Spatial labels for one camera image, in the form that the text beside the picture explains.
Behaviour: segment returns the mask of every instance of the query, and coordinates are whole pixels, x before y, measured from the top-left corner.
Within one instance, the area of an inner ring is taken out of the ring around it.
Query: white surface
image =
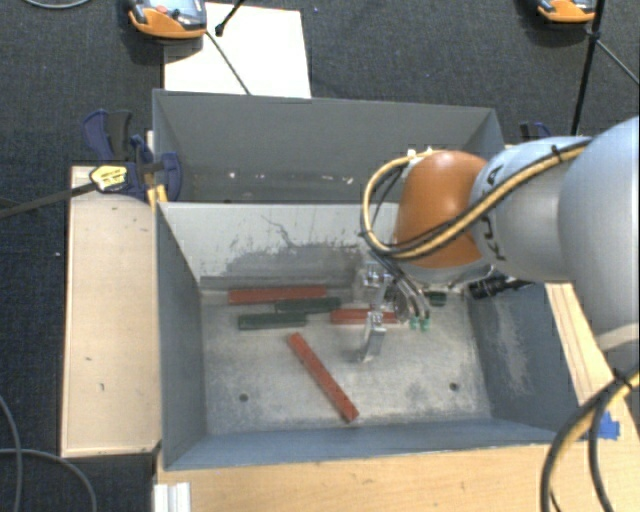
[[[191,512],[191,485],[188,482],[154,485],[153,511]]]
[[[208,2],[213,35],[231,10],[230,4]],[[307,58],[298,11],[242,6],[216,37],[249,92],[260,96],[310,98]],[[170,91],[244,94],[224,59],[207,37],[191,47],[165,48],[164,88]]]
[[[329,289],[328,295],[343,294]],[[349,303],[345,296],[343,302]],[[220,306],[217,297],[208,303],[209,297],[203,297],[201,310],[209,434],[345,426],[285,342],[293,332],[302,335],[358,408],[360,416],[352,426],[491,417],[463,301],[450,300],[447,307],[434,310],[432,327],[426,333],[406,324],[387,326],[381,355],[360,364],[356,361],[364,322],[360,326],[332,325],[329,314],[321,313],[308,315],[304,327],[240,331],[240,315],[271,313],[273,305]],[[449,388],[452,382],[458,384],[455,392]],[[239,399],[243,394],[248,397],[245,401]]]

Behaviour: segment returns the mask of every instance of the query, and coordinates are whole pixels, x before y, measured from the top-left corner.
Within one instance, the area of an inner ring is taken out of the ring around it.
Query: bin floor
[[[317,314],[302,328],[240,331],[239,315],[273,306],[221,305],[219,295],[202,294],[210,434],[346,426],[288,346],[293,332],[304,336],[358,408],[351,426],[490,417],[462,299],[432,309],[425,333],[389,326],[380,356],[359,363],[363,327],[334,326],[328,314]]]

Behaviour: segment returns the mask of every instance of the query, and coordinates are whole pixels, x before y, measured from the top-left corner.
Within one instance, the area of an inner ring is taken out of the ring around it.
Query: blue clamp
[[[82,136],[102,164],[115,163],[127,169],[127,185],[117,193],[125,194],[140,201],[146,201],[147,190],[145,174],[154,174],[156,183],[167,189],[169,201],[176,201],[182,186],[182,167],[175,152],[163,153],[160,161],[154,163],[154,155],[140,135],[128,137],[131,113],[96,110],[82,123]],[[133,150],[134,160],[130,153]]]
[[[620,422],[613,421],[609,411],[602,415],[598,437],[601,439],[613,439],[614,441],[620,437]]]

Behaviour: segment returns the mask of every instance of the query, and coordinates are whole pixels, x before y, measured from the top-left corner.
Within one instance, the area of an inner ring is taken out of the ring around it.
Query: green block
[[[340,308],[342,301],[338,297],[322,297],[318,299],[291,299],[276,302],[279,313],[329,313]]]
[[[447,303],[447,294],[444,292],[427,292],[427,298],[434,308],[441,308]]]
[[[417,331],[419,328],[421,332],[427,332],[430,327],[431,327],[430,317],[420,320],[419,316],[414,316],[411,318],[411,320],[409,320],[409,328],[412,331]]]
[[[307,325],[307,316],[304,313],[259,313],[238,317],[238,329],[241,331],[304,327],[305,325]]]

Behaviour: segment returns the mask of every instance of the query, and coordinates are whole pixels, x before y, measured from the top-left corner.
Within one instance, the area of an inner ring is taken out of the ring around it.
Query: orange device
[[[595,16],[595,0],[537,0],[538,12],[553,23],[587,23]]]
[[[204,0],[125,0],[129,20],[144,34],[194,39],[207,31]]]
[[[398,204],[395,239],[402,243],[438,226],[469,206],[471,188],[486,160],[463,151],[441,151],[416,164]],[[470,233],[447,247],[414,261],[423,268],[467,265],[481,258]]]

